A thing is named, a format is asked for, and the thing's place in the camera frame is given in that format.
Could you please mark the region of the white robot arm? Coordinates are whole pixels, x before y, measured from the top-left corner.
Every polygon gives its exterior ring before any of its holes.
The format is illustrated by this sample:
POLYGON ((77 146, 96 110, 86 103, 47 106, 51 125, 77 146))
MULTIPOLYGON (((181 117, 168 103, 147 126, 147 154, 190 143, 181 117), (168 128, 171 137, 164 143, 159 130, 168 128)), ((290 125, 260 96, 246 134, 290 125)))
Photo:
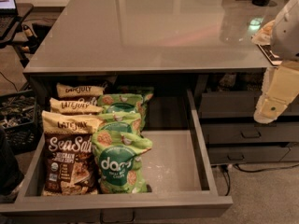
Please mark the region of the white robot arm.
POLYGON ((282 62, 264 72, 262 94, 253 115, 261 124, 276 120, 299 94, 299 0, 289 0, 252 42, 265 45, 266 37, 271 51, 282 62))

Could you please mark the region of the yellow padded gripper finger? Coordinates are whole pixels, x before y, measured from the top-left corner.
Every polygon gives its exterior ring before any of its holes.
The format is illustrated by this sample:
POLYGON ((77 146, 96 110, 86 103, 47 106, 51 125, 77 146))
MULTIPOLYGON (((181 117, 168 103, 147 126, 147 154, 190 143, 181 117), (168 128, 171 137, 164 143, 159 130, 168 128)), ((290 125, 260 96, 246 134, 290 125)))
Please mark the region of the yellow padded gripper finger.
POLYGON ((262 94, 257 102, 254 120, 268 124, 276 120, 299 95, 299 62, 283 61, 267 68, 263 76, 262 94))

